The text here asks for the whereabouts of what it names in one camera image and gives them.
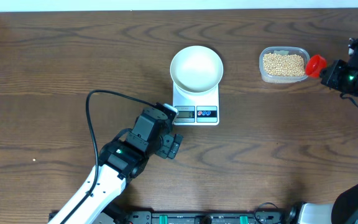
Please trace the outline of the red plastic measuring scoop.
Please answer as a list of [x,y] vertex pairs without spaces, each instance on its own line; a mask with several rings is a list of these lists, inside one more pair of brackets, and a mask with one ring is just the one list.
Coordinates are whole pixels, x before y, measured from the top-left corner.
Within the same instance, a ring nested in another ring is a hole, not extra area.
[[305,73],[310,78],[319,78],[320,72],[326,68],[327,61],[320,55],[314,55],[306,64]]

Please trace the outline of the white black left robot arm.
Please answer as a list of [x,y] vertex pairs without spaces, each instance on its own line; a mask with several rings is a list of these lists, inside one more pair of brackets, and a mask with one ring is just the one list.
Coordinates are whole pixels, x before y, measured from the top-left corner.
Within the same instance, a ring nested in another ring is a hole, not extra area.
[[170,134],[177,116],[178,110],[168,104],[144,108],[133,128],[121,130],[102,147],[85,182],[49,222],[93,223],[144,171],[152,155],[174,159],[183,140],[179,134]]

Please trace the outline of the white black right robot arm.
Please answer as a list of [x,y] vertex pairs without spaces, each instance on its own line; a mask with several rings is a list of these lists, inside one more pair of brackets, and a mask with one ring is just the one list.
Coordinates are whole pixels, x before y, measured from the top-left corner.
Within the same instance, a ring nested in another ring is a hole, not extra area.
[[[331,64],[320,55],[307,63],[306,75],[319,78],[321,84],[339,92],[342,100],[349,100],[358,108],[358,38],[350,38],[349,58]],[[358,223],[358,184],[339,194],[326,204],[301,203],[288,214],[288,223]]]

